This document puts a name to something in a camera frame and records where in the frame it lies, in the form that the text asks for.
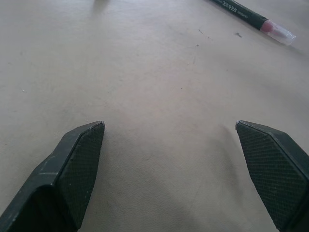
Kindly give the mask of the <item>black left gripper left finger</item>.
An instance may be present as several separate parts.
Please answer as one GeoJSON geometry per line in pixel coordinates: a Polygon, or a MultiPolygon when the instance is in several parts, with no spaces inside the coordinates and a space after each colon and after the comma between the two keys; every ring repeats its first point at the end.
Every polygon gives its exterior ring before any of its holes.
{"type": "Polygon", "coordinates": [[[105,124],[67,132],[0,217],[2,232],[76,232],[94,188],[105,124]]]}

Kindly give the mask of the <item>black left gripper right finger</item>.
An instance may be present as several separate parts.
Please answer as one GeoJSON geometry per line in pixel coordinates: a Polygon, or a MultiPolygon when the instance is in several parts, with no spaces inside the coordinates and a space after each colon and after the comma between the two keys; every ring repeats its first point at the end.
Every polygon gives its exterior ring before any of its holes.
{"type": "Polygon", "coordinates": [[[309,230],[309,156],[286,133],[239,120],[250,178],[280,232],[309,230]]]}

